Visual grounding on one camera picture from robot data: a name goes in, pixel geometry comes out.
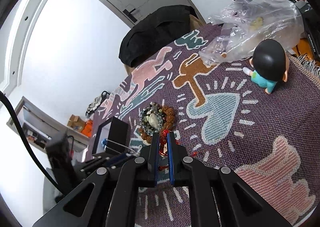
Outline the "black jewelry box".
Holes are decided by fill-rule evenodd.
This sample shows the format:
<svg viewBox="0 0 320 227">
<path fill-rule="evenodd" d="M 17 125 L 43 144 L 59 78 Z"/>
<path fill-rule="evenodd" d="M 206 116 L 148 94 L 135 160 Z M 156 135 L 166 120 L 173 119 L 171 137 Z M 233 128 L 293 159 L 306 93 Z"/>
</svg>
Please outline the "black jewelry box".
<svg viewBox="0 0 320 227">
<path fill-rule="evenodd" d="M 94 138 L 92 155 L 97 157 L 102 153 L 118 155 L 126 151 L 128 124 L 115 116 L 101 123 Z"/>
</svg>

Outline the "grey wall shelf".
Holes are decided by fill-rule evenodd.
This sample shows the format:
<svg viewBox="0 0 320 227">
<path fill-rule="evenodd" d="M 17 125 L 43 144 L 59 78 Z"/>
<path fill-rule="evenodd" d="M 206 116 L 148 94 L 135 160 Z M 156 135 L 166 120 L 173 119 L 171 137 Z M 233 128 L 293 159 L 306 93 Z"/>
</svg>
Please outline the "grey wall shelf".
<svg viewBox="0 0 320 227">
<path fill-rule="evenodd" d="M 87 136 L 48 116 L 25 97 L 21 98 L 15 112 L 29 144 L 42 152 L 46 151 L 45 145 L 59 132 L 71 136 L 69 145 L 76 152 L 88 146 Z"/>
</svg>

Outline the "black shoe rack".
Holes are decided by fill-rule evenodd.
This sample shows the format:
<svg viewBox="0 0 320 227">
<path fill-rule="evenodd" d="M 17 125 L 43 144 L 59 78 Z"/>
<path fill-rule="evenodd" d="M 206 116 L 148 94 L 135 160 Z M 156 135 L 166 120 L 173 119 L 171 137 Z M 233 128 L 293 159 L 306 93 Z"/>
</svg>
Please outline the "black shoe rack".
<svg viewBox="0 0 320 227">
<path fill-rule="evenodd" d="M 89 119 L 94 113 L 95 111 L 101 106 L 101 104 L 108 99 L 108 97 L 110 96 L 110 92 L 107 91 L 103 91 L 99 96 L 97 96 L 92 103 L 89 104 L 89 106 L 87 107 L 87 111 L 85 113 L 85 116 L 87 119 Z"/>
</svg>

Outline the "orange box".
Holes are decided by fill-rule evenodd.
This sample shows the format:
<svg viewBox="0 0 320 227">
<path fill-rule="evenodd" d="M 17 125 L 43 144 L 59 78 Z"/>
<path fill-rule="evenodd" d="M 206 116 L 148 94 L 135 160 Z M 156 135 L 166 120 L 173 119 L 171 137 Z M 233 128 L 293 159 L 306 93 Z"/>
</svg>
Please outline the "orange box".
<svg viewBox="0 0 320 227">
<path fill-rule="evenodd" d="M 89 119 L 86 121 L 85 126 L 81 131 L 81 134 L 90 138 L 92 136 L 92 129 L 93 129 L 93 120 Z"/>
</svg>

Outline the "black cloth on chair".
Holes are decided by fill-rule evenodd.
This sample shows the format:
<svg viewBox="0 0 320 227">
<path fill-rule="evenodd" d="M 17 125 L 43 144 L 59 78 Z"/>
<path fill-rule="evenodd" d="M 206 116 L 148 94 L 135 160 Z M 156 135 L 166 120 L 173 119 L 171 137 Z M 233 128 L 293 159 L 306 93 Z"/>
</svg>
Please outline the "black cloth on chair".
<svg viewBox="0 0 320 227">
<path fill-rule="evenodd" d="M 135 25 L 123 38 L 119 59 L 135 68 L 176 39 L 191 32 L 190 17 L 196 17 L 188 5 L 164 6 Z"/>
</svg>

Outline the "red cord charm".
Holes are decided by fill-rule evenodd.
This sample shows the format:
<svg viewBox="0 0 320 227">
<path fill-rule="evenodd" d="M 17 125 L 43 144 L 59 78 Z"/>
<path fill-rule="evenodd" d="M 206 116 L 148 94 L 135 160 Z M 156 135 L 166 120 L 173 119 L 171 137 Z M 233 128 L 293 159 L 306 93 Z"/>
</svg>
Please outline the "red cord charm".
<svg viewBox="0 0 320 227">
<path fill-rule="evenodd" d="M 170 133 L 168 129 L 164 129 L 160 133 L 160 140 L 159 140 L 159 155 L 162 158 L 168 157 L 168 143 L 167 143 L 167 135 Z"/>
</svg>

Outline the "cardboard box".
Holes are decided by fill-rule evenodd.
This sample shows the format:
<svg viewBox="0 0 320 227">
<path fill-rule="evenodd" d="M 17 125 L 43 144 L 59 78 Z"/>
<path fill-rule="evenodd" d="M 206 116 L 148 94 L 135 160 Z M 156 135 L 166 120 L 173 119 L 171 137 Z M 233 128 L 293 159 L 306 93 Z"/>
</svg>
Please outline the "cardboard box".
<svg viewBox="0 0 320 227">
<path fill-rule="evenodd" d="M 67 126 L 75 131 L 81 132 L 86 125 L 86 122 L 80 116 L 72 114 L 67 122 Z"/>
</svg>

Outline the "white jade pendant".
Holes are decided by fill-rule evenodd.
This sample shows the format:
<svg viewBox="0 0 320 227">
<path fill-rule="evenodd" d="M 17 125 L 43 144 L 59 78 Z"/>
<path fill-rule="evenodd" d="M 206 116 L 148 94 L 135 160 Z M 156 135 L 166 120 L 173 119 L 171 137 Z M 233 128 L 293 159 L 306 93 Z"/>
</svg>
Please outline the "white jade pendant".
<svg viewBox="0 0 320 227">
<path fill-rule="evenodd" d="M 158 119 L 158 116 L 155 113 L 151 113 L 148 115 L 148 123 L 151 127 L 154 129 L 160 129 L 160 121 Z"/>
</svg>

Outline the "patterned woven purple blanket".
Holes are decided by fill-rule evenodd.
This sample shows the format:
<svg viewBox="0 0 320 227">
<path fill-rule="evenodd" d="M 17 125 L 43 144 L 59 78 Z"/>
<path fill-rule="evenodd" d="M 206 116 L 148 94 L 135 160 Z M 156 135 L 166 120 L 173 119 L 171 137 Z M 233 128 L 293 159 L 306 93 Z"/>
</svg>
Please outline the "patterned woven purple blanket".
<svg viewBox="0 0 320 227">
<path fill-rule="evenodd" d="M 220 33 L 205 25 L 153 55 L 98 108 L 93 128 L 118 118 L 141 148 L 140 113 L 152 102 L 167 106 L 191 156 L 230 167 L 299 226 L 319 204 L 319 78 L 291 58 L 288 81 L 267 94 L 243 73 L 246 60 L 208 68 L 198 53 Z"/>
</svg>

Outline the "black haired boy figurine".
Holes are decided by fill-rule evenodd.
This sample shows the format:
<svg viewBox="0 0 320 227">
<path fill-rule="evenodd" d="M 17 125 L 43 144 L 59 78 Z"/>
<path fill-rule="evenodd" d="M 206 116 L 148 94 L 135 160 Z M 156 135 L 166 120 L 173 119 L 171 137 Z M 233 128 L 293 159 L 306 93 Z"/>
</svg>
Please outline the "black haired boy figurine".
<svg viewBox="0 0 320 227">
<path fill-rule="evenodd" d="M 249 64 L 254 70 L 244 67 L 242 71 L 267 94 L 273 92 L 278 82 L 287 82 L 289 57 L 276 40 L 261 41 L 249 59 Z"/>
</svg>

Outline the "clear plastic bag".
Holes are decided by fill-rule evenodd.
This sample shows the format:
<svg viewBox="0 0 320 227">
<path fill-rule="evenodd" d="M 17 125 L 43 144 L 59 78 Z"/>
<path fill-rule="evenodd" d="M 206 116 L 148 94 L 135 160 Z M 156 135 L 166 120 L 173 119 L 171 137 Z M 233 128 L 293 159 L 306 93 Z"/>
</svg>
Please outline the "clear plastic bag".
<svg viewBox="0 0 320 227">
<path fill-rule="evenodd" d="M 210 21 L 222 28 L 221 34 L 199 52 L 206 67 L 250 57 L 266 39 L 276 40 L 289 50 L 304 33 L 302 15 L 289 0 L 236 0 Z"/>
</svg>

